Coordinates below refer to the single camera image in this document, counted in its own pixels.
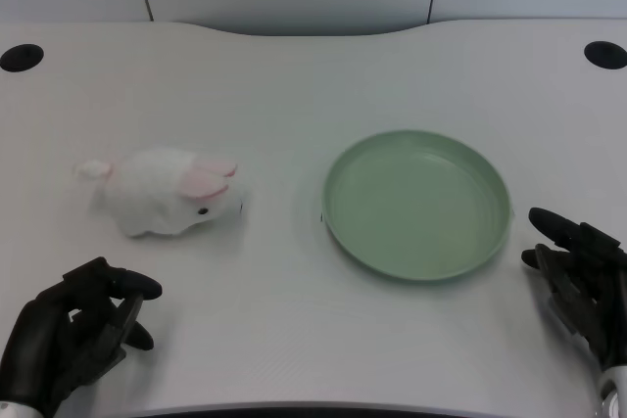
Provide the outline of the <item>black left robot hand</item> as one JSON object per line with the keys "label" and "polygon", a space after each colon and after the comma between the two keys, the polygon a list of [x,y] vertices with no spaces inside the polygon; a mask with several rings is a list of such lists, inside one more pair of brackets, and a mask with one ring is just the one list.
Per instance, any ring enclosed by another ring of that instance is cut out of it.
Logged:
{"label": "black left robot hand", "polygon": [[137,316],[162,292],[154,279],[97,257],[28,302],[1,358],[2,416],[52,417],[124,360],[127,347],[152,349]]}

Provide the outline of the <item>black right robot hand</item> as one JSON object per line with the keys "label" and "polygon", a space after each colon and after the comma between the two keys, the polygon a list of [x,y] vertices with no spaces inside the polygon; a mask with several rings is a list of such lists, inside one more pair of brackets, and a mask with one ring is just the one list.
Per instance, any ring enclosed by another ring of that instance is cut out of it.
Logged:
{"label": "black right robot hand", "polygon": [[602,370],[626,364],[626,253],[620,242],[594,226],[531,208],[531,224],[555,247],[521,253],[540,272],[557,317],[583,337]]}

